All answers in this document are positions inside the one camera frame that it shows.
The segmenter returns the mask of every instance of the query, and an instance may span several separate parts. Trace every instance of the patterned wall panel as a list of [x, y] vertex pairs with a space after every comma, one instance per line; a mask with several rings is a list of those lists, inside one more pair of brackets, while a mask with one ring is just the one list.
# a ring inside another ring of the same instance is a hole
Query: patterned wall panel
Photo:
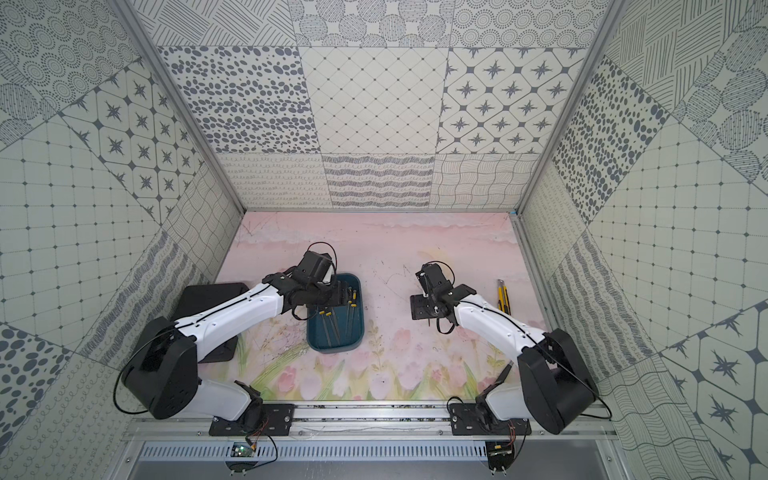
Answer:
[[55, 113], [18, 67], [0, 51], [0, 149]]
[[288, 0], [298, 45], [448, 47], [454, 0]]
[[0, 12], [3, 54], [56, 111], [138, 56], [104, 0], [8, 0]]
[[552, 158], [589, 223], [642, 155], [668, 113], [606, 57]]
[[168, 317], [187, 285], [209, 282], [167, 232], [157, 232], [78, 353], [121, 368], [146, 322]]
[[607, 0], [457, 0], [451, 46], [588, 47]]
[[161, 54], [216, 152], [318, 151], [295, 48], [168, 47]]
[[653, 341], [768, 297], [768, 197], [670, 119], [590, 223]]
[[596, 379], [656, 353], [588, 231], [548, 281], [558, 324], [571, 333]]
[[[0, 452], [0, 478], [103, 478], [129, 415], [112, 405], [117, 370], [74, 354], [37, 401], [31, 418]], [[141, 405], [118, 391], [127, 410]]]
[[295, 45], [285, 0], [132, 0], [156, 45]]
[[436, 155], [429, 207], [512, 211], [538, 155]]
[[753, 0], [632, 0], [606, 55], [672, 110]]
[[585, 229], [554, 165], [544, 167], [522, 221], [541, 275], [548, 280]]
[[712, 57], [674, 115], [768, 195], [768, 12], [761, 3]]
[[61, 117], [158, 223], [203, 163], [140, 58], [65, 108]]
[[433, 154], [445, 49], [300, 48], [324, 154]]
[[73, 349], [160, 227], [58, 116], [0, 162], [3, 321]]
[[3, 458], [11, 438], [33, 415], [45, 390], [56, 381], [72, 352], [7, 324], [0, 324], [0, 337], [4, 404], [0, 418], [0, 458]]
[[246, 208], [333, 206], [319, 154], [221, 154], [219, 161]]
[[437, 150], [540, 154], [583, 48], [450, 48]]
[[731, 476], [657, 356], [599, 382], [598, 388], [613, 410], [616, 432], [638, 480], [743, 478]]
[[765, 478], [768, 465], [766, 316], [761, 301], [661, 351], [733, 478]]
[[425, 209], [434, 157], [419, 155], [323, 155], [334, 207]]

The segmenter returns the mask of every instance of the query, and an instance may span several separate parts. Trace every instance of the black pad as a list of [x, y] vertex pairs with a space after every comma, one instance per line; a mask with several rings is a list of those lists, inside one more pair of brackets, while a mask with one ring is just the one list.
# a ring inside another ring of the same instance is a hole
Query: black pad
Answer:
[[[216, 305], [242, 295], [249, 290], [245, 283], [215, 283], [213, 285], [189, 285], [181, 294], [176, 311], [170, 317], [173, 322], [185, 316], [204, 312]], [[233, 336], [213, 349], [200, 363], [229, 362], [235, 357], [237, 337]]]

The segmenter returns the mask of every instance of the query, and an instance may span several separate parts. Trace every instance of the striped pattern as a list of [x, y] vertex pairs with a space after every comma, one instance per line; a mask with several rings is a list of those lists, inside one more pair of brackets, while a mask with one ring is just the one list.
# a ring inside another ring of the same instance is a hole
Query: striped pattern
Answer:
[[599, 382], [598, 388], [614, 413], [614, 427], [638, 480], [731, 478], [658, 356]]
[[335, 208], [425, 209], [434, 157], [323, 155]]
[[201, 283], [208, 283], [203, 273], [161, 230], [120, 285], [78, 353], [121, 368], [142, 326], [159, 316], [168, 317], [184, 287]]
[[599, 379], [655, 354], [588, 231], [548, 282], [560, 324], [574, 337]]
[[751, 0], [632, 0], [605, 54], [671, 110], [751, 4]]
[[287, 0], [133, 0], [156, 45], [295, 45]]

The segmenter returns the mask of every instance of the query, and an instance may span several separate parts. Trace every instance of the diamond grid pattern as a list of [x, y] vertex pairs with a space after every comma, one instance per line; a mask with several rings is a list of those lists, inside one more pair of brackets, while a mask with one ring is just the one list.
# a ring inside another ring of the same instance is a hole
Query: diamond grid pattern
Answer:
[[159, 226], [58, 117], [0, 162], [3, 320], [74, 348]]
[[538, 155], [436, 155], [430, 208], [514, 210]]
[[445, 52], [300, 48], [323, 153], [435, 151]]
[[768, 296], [766, 225], [765, 195], [671, 121], [589, 230], [661, 349]]

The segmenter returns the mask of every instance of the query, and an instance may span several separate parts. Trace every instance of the black mounting plate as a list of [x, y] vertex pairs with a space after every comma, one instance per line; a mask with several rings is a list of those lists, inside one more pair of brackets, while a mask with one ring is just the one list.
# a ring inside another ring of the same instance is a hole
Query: black mounting plate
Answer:
[[[451, 433], [455, 436], [467, 435], [503, 435], [509, 436], [509, 425], [500, 422], [490, 430], [483, 429], [475, 411], [475, 403], [452, 403], [448, 405], [451, 415]], [[510, 419], [517, 436], [530, 435], [531, 423], [527, 419]]]
[[[292, 403], [265, 403], [263, 408], [267, 424], [262, 435], [267, 434], [273, 437], [288, 436], [291, 423], [293, 423], [293, 410], [296, 406]], [[220, 419], [219, 417], [214, 417], [208, 430], [208, 435], [212, 437], [241, 437], [252, 433], [243, 430], [243, 426], [237, 422]]]

